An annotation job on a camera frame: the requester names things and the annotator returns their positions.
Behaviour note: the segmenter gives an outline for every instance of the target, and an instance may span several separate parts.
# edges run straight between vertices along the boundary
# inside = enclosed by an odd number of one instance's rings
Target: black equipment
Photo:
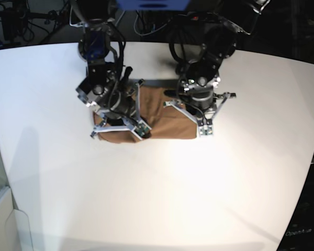
[[[277,251],[314,251],[314,164]]]
[[[229,98],[236,97],[234,93],[218,95],[214,92],[221,80],[219,68],[223,60],[235,51],[237,35],[253,31],[258,16],[269,2],[270,0],[215,1],[215,11],[212,13],[171,12],[171,1],[160,5],[140,5],[144,10],[149,9],[148,6],[150,10],[159,10],[167,18],[161,28],[149,34],[164,27],[171,31],[170,52],[178,63],[176,73],[180,77],[175,90],[165,92],[173,100],[164,105],[176,108],[196,123],[199,135],[213,135],[213,119]],[[134,84],[128,82],[130,67],[126,68],[122,77],[126,40],[112,23],[117,10],[116,2],[71,0],[71,5],[70,24],[84,27],[85,30],[79,51],[88,63],[87,77],[77,88],[78,97],[103,118],[102,123],[95,126],[92,136],[99,132],[131,131],[139,139],[148,138],[151,128],[140,117],[139,106],[139,89],[143,81]],[[185,24],[198,20],[203,25],[212,24],[205,34],[200,54],[196,58],[188,58],[184,41],[178,37],[182,51],[182,55],[178,55],[175,46],[177,32]],[[111,47],[111,40],[118,42],[119,55]],[[114,62],[105,62],[109,52],[112,52]],[[222,100],[220,105],[217,104],[218,100]],[[186,110],[179,106],[180,103],[186,105]]]
[[[35,38],[35,33],[30,26],[36,26],[49,33],[47,29],[30,22],[33,19],[43,19],[45,24],[55,21],[55,27],[63,23],[65,19],[61,12],[58,14],[55,10],[47,14],[32,13],[27,0],[14,0],[11,7],[6,7],[2,3],[0,5],[3,7],[3,10],[0,10],[0,21],[4,40],[9,41],[8,44],[2,44],[0,40],[0,49],[19,46],[20,43],[15,42],[17,37],[22,37],[27,43],[31,42]]]

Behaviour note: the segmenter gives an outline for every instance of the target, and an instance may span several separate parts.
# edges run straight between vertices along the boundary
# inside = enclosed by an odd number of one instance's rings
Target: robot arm
[[[173,6],[171,9],[177,9],[175,6],[181,9],[184,8],[184,2],[187,3],[183,0],[155,0],[153,5],[141,4],[142,0],[119,2],[126,9],[144,10],[169,10],[170,6]],[[179,80],[176,90],[165,92],[167,96],[174,98],[165,106],[174,107],[197,123],[199,135],[213,134],[213,119],[229,98],[236,97],[234,93],[215,93],[215,88],[221,81],[219,68],[223,60],[233,54],[238,33],[250,34],[253,31],[258,16],[270,0],[216,2],[219,2],[220,8],[217,14],[205,13],[210,21],[214,21],[214,25],[205,34],[205,42],[201,45],[201,53],[197,58],[188,59],[182,43],[183,55],[178,56],[174,40],[170,42],[171,55],[178,62],[176,73]],[[103,119],[102,123],[94,128],[92,136],[99,132],[131,131],[141,140],[148,138],[151,128],[140,117],[139,106],[139,90],[143,81],[130,86],[128,79],[131,67],[126,68],[124,77],[121,78],[126,41],[112,23],[117,3],[115,0],[71,0],[71,4],[70,24],[84,28],[79,52],[88,65],[87,77],[76,90],[79,99]],[[178,20],[177,23],[177,19],[185,18],[191,21],[197,15],[201,14],[175,14],[169,25],[176,24],[179,27],[182,22]],[[111,40],[119,43],[119,54],[111,47]],[[113,54],[113,62],[105,61],[109,52]],[[179,106],[181,103],[186,105],[186,109]]]
[[[78,18],[75,26],[84,28],[78,49],[87,62],[86,79],[76,91],[79,99],[103,119],[91,136],[99,132],[131,131],[140,140],[148,137],[151,128],[140,117],[139,89],[143,82],[129,85],[131,67],[126,68],[122,77],[126,41],[112,23],[116,5],[112,1],[71,2]],[[111,47],[111,40],[119,43],[119,54]],[[113,54],[113,62],[105,60],[109,53]]]

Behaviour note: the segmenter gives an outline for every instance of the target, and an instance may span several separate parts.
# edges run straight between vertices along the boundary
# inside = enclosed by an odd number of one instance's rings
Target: folded fabric
[[[171,100],[171,98],[164,95],[165,90],[165,88],[145,86],[140,89],[141,117],[152,128],[149,139],[195,139],[197,125],[173,107],[163,107],[165,101]],[[94,114],[95,124],[99,124],[101,121],[102,119]],[[137,137],[128,131],[105,132],[98,135],[101,140],[112,143],[140,142]]]

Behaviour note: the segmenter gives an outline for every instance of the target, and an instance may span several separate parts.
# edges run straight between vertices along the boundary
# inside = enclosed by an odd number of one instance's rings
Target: white tabletop
[[[132,78],[176,79],[128,43]],[[35,250],[274,251],[314,152],[314,65],[237,51],[213,138],[92,140],[77,44],[0,51],[0,149]]]

